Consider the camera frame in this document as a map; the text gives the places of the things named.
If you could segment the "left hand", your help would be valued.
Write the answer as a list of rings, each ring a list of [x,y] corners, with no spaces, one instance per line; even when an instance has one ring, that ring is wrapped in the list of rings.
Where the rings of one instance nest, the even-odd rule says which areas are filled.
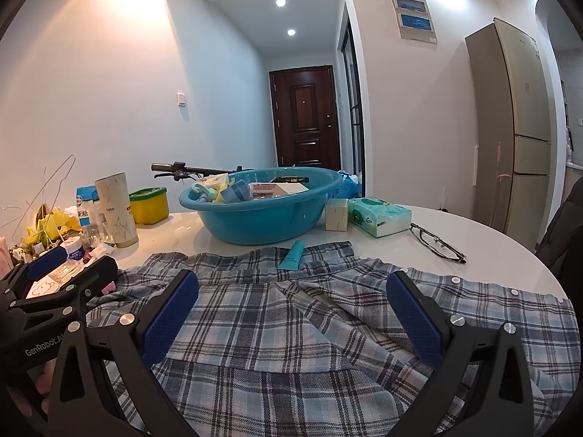
[[[43,401],[40,404],[40,407],[45,414],[48,414],[50,411],[50,391],[55,365],[56,359],[46,362],[46,364],[43,365],[43,371],[39,373],[39,376],[36,377],[35,381],[36,391],[43,396]],[[7,391],[22,415],[26,418],[31,418],[32,406],[29,401],[27,401],[18,391],[14,391],[10,388],[7,388]]]

